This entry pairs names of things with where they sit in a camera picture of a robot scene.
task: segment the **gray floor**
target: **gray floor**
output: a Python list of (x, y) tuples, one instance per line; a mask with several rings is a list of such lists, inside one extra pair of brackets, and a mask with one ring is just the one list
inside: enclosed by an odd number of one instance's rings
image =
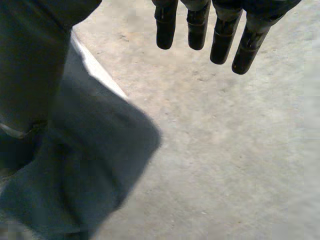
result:
[(163, 132), (126, 206), (97, 237), (112, 240), (320, 239), (320, 6), (304, 0), (268, 34), (250, 71), (188, 48), (178, 7), (170, 50), (155, 42), (150, 0), (106, 0), (75, 29), (130, 100)]

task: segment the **leg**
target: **leg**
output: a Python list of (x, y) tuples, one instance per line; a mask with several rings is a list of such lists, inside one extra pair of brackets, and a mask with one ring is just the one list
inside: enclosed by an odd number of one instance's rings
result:
[(0, 207), (46, 240), (88, 240), (124, 202), (159, 141), (153, 123), (91, 77), (70, 47), (42, 144)]
[(23, 138), (48, 120), (61, 80), (70, 31), (99, 0), (0, 3), (0, 127)]

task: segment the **trouser leg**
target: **trouser leg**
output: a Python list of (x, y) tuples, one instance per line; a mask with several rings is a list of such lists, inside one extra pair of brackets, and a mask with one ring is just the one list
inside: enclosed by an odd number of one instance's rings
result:
[(0, 123), (14, 137), (48, 120), (73, 25), (99, 0), (0, 2)]

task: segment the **dark cloth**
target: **dark cloth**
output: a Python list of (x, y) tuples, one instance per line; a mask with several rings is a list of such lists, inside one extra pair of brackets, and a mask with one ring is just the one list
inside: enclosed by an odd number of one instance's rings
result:
[(41, 145), (0, 207), (45, 239), (81, 233), (87, 240), (121, 206), (159, 144), (153, 123), (91, 77), (71, 45)]
[(88, 240), (160, 143), (151, 120), (91, 77), (70, 45), (72, 26), (100, 2), (0, 2), (0, 121), (14, 129), (48, 121), (26, 139), (0, 130), (2, 167), (25, 166), (0, 208), (46, 240)]

